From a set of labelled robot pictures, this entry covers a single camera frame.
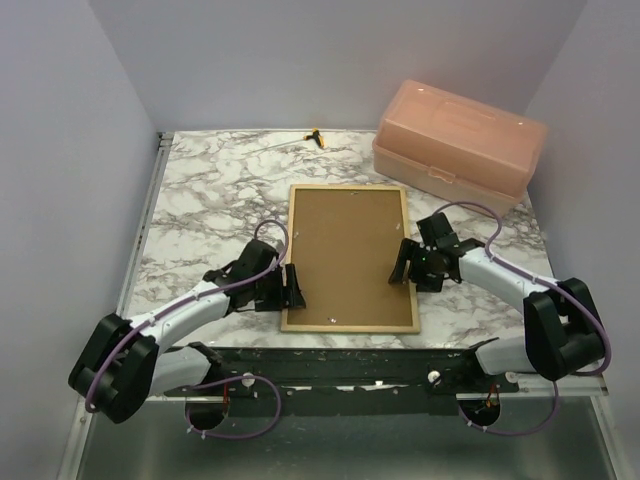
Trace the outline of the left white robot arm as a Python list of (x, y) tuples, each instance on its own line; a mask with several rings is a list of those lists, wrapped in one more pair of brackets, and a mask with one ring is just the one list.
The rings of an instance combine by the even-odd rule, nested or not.
[(252, 239), (240, 256), (207, 271), (187, 293), (149, 312), (125, 319), (116, 313), (96, 325), (68, 378), (89, 413), (113, 423), (129, 419), (145, 400), (178, 387), (214, 393), (222, 380), (202, 346), (178, 346), (195, 330), (238, 312), (303, 309), (296, 268), (283, 254)]

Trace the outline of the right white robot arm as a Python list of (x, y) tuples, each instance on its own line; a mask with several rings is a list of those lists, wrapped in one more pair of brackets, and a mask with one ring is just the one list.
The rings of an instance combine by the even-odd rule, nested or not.
[(417, 224), (421, 239), (401, 240), (389, 281), (439, 292), (445, 281), (480, 287), (523, 317), (518, 338), (474, 347), (460, 367), (460, 379), (480, 392), (506, 372), (534, 373), (549, 381), (598, 374), (611, 360), (611, 347), (586, 284), (538, 276), (493, 254), (477, 239), (461, 240), (444, 213)]

